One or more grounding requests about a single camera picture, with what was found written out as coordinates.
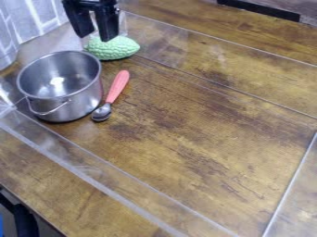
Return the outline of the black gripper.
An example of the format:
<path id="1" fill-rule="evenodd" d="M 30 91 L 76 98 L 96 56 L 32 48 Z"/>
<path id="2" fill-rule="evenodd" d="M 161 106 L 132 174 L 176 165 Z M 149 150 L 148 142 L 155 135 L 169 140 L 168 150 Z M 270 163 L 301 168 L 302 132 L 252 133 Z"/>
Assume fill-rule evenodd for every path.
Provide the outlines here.
<path id="1" fill-rule="evenodd" d="M 84 38 L 93 32 L 89 10 L 95 9 L 100 40 L 107 42 L 119 35 L 117 0 L 61 0 L 61 3 L 77 37 Z"/>

